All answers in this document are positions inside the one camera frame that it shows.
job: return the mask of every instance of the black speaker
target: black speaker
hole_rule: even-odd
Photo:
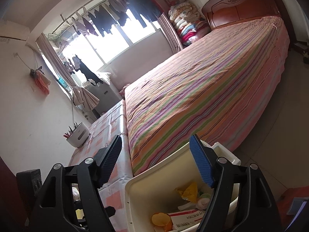
[[[28,217],[30,217],[39,191],[42,187],[40,169],[28,170],[16,174],[17,186],[24,203]]]

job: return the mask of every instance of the barcode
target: barcode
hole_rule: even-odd
[[[183,227],[183,226],[187,226],[190,225],[190,222],[185,222],[185,223],[181,223],[181,224],[177,224],[177,227]]]

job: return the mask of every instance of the stack of blankets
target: stack of blankets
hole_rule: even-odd
[[[189,46],[208,34],[211,29],[194,4],[185,1],[169,10],[169,20],[183,46]]]

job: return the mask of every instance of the beige plastic bin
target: beige plastic bin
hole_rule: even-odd
[[[240,160],[219,142],[212,147],[218,156],[227,158],[235,165]],[[187,203],[175,191],[195,181],[200,188],[203,184],[198,168],[191,154],[189,143],[154,167],[128,181],[125,187],[125,204],[129,232],[154,232],[150,221],[156,212],[177,211],[177,206]],[[237,206],[239,184],[234,184],[229,214]],[[195,231],[198,225],[183,232]]]

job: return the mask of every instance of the plush toy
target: plush toy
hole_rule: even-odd
[[[303,58],[304,63],[309,64],[309,48],[304,50],[303,55],[304,55],[304,58]]]

